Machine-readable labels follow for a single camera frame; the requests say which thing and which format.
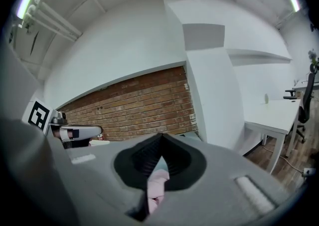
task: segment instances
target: desk leg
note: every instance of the desk leg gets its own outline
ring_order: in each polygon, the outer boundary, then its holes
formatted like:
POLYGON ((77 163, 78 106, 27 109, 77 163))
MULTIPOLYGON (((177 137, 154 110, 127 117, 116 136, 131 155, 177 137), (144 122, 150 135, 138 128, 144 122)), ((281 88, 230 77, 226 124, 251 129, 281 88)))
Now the desk leg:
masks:
POLYGON ((262 135, 262 137, 263 137, 262 145, 265 146, 266 145, 266 140, 267 140, 267 135, 264 134, 264 135, 262 135))
POLYGON ((271 156, 271 159, 270 159, 270 162, 269 162, 269 165, 267 167, 267 172, 269 174, 271 174, 276 166, 276 163, 279 159, 279 156, 280 156, 280 152, 283 148, 283 145, 284 145, 284 140, 285 140, 285 136, 284 134, 282 134, 280 137, 277 138, 276 140, 276 145, 275 145, 275 150, 271 156))
POLYGON ((289 155, 294 147, 294 142, 295 142, 295 138, 296 138, 296 131, 297 131, 297 126, 298 126, 298 117, 299 117, 299 113, 297 113, 296 118, 295 118, 293 132, 291 134, 291 139, 290 139, 290 143, 289 143, 288 150, 286 153, 286 157, 289 157, 289 155))

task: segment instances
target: black office chair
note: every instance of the black office chair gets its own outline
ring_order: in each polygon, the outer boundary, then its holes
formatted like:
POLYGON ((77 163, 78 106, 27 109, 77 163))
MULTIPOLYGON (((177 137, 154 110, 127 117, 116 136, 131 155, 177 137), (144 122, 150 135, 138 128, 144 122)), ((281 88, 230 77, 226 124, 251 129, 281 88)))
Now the black office chair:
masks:
MULTIPOLYGON (((306 123, 309 118, 310 118, 310 102, 312 98, 312 93, 313 93, 313 88, 314 88, 314 83, 315 83, 315 74, 310 73, 308 77, 308 85, 304 94, 303 98, 303 106, 299 107, 299 116, 298 120, 301 123, 306 123)), ((295 90, 286 90, 286 92, 290 92, 291 96, 284 96, 284 99, 290 99, 290 100, 295 100, 297 97, 295 96, 295 90)), ((305 136, 304 134, 298 129, 298 128, 303 128, 303 131, 305 130, 304 125, 298 125, 297 126, 297 134, 300 135, 303 140, 302 143, 305 142, 305 136)))

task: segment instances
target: brick wall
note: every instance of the brick wall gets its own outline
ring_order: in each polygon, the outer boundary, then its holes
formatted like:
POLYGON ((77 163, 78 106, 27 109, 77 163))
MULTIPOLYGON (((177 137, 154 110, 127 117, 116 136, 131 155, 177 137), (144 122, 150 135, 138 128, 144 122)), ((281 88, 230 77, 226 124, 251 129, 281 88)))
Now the brick wall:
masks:
POLYGON ((93 92, 61 108, 71 125, 99 125, 109 141, 196 131, 183 67, 146 74, 93 92))

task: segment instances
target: wooden floor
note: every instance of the wooden floor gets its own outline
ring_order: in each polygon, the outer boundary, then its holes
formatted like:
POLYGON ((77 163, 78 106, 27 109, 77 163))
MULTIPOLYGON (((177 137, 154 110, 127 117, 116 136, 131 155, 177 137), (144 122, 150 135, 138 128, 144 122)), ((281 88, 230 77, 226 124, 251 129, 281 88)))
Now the wooden floor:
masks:
MULTIPOLYGON (((315 98, 313 98, 311 101, 310 120, 305 124, 306 130, 304 134, 306 142, 302 144, 302 138, 297 134, 296 139, 298 139, 298 143, 296 144, 296 147, 292 151, 289 158, 287 158, 294 167, 298 168, 301 171, 304 168, 312 167, 313 160, 310 158, 310 155, 319 151, 319 90, 316 90, 314 92, 314 96, 315 98)), ((290 138, 291 133, 286 136, 285 144, 281 152, 281 155, 283 157, 286 154, 290 138)), ((269 137, 265 148, 273 151, 275 148, 275 139, 269 137)), ((271 155, 271 152, 266 151, 260 145, 251 153, 249 153, 246 158, 257 164, 261 168, 266 169, 271 155)), ((290 167, 288 163, 282 158, 279 158, 272 176, 279 180, 291 193, 298 189, 304 181, 301 174, 290 167)))

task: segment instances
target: chair backrest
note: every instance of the chair backrest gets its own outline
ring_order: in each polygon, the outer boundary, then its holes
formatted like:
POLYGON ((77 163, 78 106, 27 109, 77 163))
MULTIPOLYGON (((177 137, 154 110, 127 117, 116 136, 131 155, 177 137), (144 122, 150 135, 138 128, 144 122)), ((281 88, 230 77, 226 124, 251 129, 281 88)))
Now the chair backrest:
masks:
POLYGON ((308 77, 308 85, 303 98, 303 106, 305 112, 305 120, 308 121, 310 117, 310 102, 312 98, 314 83, 315 83, 315 74, 310 73, 308 77))

